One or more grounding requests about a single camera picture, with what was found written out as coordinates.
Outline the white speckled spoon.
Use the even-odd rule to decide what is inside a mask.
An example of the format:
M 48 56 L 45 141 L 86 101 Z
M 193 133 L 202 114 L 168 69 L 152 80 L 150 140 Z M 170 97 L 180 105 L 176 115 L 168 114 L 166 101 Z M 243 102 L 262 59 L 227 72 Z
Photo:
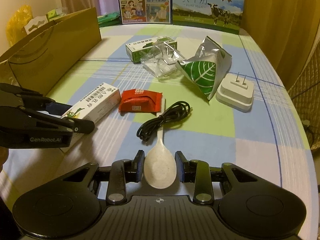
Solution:
M 143 176 L 156 189 L 166 189 L 176 179 L 176 161 L 163 143 L 163 124 L 157 129 L 157 142 L 146 155 Z

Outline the white green ointment box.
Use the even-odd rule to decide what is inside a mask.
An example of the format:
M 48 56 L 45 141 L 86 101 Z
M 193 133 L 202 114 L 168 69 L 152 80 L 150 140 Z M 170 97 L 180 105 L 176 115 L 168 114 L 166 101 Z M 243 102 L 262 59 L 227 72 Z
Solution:
M 96 125 L 120 101 L 119 89 L 103 82 L 67 110 L 62 118 L 89 120 Z

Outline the brown cardboard box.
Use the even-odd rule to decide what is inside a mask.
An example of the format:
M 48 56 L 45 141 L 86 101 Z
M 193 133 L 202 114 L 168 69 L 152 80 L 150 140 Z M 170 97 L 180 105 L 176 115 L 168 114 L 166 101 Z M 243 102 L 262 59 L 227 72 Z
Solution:
M 1 82 L 46 95 L 100 41 L 95 8 L 50 21 L 1 56 Z

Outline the yellow plastic bag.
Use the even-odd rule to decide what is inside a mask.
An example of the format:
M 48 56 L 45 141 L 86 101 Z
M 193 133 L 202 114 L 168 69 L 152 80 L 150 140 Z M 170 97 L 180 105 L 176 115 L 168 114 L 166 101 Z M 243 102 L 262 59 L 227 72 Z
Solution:
M 26 37 L 25 26 L 33 19 L 31 6 L 21 6 L 7 22 L 6 37 L 10 47 Z

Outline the checked tablecloth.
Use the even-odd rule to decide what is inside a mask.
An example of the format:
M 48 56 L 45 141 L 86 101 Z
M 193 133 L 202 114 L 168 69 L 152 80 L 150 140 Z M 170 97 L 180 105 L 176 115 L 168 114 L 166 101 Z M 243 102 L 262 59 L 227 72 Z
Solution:
M 182 151 L 188 159 L 202 159 L 212 166 L 234 163 L 306 202 L 316 197 L 316 173 L 303 125 L 283 83 L 249 35 L 164 25 L 106 27 L 101 35 L 102 41 L 51 90 L 51 98 L 73 105 L 95 87 L 108 83 L 121 92 L 144 89 L 161 93 L 167 107 L 184 101 L 190 109 L 180 110 L 182 120 L 175 113 L 163 119 L 164 144 L 171 152 Z M 132 63 L 126 44 L 156 36 L 175 39 L 186 58 L 195 54 L 204 38 L 216 41 L 232 56 L 230 72 L 253 83 L 251 109 L 242 112 L 216 98 L 207 99 L 180 72 L 157 79 Z M 114 108 L 67 153 L 60 149 L 11 150 L 1 172 L 1 196 L 12 204 L 28 190 L 90 161 L 108 166 L 131 158 L 138 150 L 150 150 L 156 138 L 143 141 L 137 132 L 154 117 L 153 113 L 121 113 Z

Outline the red snack packet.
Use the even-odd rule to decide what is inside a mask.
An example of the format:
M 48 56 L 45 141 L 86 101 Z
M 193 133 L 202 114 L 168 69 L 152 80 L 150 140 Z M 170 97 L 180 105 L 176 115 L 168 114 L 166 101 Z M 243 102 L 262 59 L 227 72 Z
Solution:
M 162 93 L 143 89 L 123 91 L 119 112 L 157 113 L 161 110 Z

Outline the white cardboard hang tag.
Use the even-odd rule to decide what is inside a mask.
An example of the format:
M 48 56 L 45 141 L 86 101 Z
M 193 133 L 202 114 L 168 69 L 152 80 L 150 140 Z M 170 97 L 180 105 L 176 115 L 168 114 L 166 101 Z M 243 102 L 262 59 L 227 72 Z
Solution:
M 27 25 L 24 26 L 25 32 L 28 34 L 30 34 L 31 32 L 33 32 L 36 29 L 39 29 L 39 27 L 45 25 L 46 23 L 48 23 L 48 18 L 46 15 L 44 16 L 37 16 L 35 18 L 32 18 Z

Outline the white power plug adapter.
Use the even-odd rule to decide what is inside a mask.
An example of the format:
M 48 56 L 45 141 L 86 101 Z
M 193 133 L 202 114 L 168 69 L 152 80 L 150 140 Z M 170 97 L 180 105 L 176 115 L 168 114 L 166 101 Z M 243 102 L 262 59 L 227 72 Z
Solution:
M 238 74 L 227 73 L 217 91 L 218 102 L 233 107 L 241 112 L 249 112 L 253 105 L 254 82 L 240 77 Z

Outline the silver green leaf foil bag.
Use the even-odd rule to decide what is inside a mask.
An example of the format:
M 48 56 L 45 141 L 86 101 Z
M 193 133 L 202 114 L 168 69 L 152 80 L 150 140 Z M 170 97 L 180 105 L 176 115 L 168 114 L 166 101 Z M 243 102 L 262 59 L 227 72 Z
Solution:
M 209 36 L 193 57 L 176 62 L 176 68 L 197 85 L 207 100 L 212 99 L 231 65 L 232 55 Z

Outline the clear blister pack with hooks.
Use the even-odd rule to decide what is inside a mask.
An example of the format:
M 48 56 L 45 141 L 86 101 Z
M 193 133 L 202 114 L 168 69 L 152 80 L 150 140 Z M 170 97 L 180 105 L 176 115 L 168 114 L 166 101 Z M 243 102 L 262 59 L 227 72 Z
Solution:
M 140 58 L 142 66 L 159 80 L 176 72 L 179 60 L 185 57 L 168 42 L 156 43 Z

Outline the green plastic package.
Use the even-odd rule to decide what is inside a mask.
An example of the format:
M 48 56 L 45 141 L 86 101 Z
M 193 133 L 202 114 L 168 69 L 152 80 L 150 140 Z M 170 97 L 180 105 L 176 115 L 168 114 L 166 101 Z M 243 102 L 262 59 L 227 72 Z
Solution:
M 100 28 L 118 25 L 120 23 L 121 19 L 119 12 L 112 12 L 110 14 L 98 16 L 98 25 Z

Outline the green white oral medicine box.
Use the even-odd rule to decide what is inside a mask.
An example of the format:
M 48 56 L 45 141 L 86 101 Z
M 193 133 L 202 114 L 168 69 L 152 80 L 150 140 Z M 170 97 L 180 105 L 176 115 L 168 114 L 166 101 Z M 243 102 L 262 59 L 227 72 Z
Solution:
M 167 43 L 174 49 L 177 49 L 177 41 L 168 36 L 158 36 L 147 38 L 136 42 L 125 44 L 126 53 L 133 63 L 140 63 L 140 59 L 148 53 L 155 45 Z

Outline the quilted olive chair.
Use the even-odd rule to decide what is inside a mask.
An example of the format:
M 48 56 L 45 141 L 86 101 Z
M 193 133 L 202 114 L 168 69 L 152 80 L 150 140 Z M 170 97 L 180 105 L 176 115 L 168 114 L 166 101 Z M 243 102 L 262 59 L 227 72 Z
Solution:
M 319 44 L 289 89 L 289 96 L 303 123 L 312 152 L 319 150 Z

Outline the cartoon milk carton box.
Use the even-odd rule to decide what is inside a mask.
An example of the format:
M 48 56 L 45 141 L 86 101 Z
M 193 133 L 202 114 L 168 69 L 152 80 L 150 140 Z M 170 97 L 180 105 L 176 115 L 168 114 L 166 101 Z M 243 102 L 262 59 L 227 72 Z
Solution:
M 122 24 L 171 23 L 171 0 L 119 0 Z

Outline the cow pure milk box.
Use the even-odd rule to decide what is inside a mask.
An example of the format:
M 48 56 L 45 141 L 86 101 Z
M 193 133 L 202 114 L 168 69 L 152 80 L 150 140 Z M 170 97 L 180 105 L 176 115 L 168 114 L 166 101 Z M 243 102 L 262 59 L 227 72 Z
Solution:
M 172 23 L 238 34 L 245 0 L 172 0 Z

